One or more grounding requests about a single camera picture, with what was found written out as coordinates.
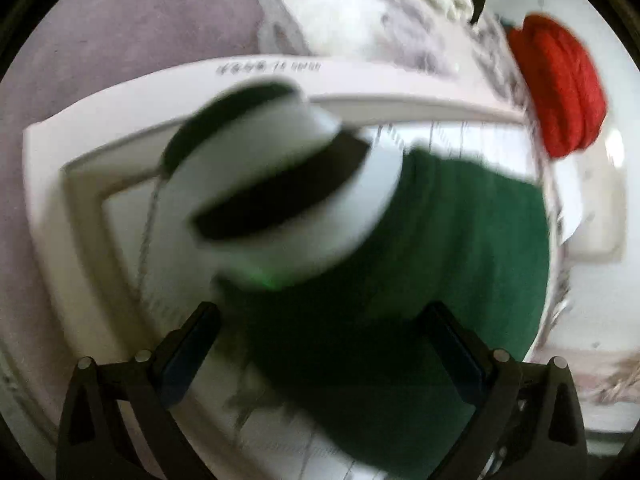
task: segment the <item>red fabric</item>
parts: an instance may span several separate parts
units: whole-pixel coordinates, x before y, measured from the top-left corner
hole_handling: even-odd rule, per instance
[[[607,113],[589,54],[564,27],[540,14],[512,28],[509,44],[531,91],[546,150],[554,158],[593,144]]]

